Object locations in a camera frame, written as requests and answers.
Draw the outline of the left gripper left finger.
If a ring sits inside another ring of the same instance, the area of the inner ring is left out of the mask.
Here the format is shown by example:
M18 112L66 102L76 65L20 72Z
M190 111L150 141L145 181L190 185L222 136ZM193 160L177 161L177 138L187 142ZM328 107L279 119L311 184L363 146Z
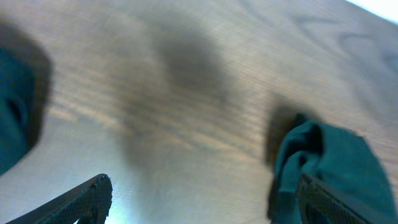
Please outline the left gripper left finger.
M112 204L112 183L98 174L7 224L104 224Z

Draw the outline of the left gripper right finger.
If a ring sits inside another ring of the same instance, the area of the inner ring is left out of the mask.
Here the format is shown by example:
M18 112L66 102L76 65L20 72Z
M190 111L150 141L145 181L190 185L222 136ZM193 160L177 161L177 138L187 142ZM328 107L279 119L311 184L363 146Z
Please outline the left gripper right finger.
M389 217L323 181L303 174L297 187L302 223L388 223Z

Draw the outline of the black t-shirt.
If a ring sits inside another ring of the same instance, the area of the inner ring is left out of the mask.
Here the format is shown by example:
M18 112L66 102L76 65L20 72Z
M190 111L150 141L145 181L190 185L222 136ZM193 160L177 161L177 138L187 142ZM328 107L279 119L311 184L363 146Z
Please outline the black t-shirt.
M303 174L317 178L397 223L387 175L364 138L298 114L288 124L274 161L267 215L272 223L302 223L297 187Z

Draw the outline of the black folded garment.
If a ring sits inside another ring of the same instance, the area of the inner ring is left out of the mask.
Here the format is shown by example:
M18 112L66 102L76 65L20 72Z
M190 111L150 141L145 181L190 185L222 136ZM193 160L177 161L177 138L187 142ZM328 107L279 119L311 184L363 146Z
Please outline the black folded garment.
M1 49L1 175L11 170L37 141L40 70Z

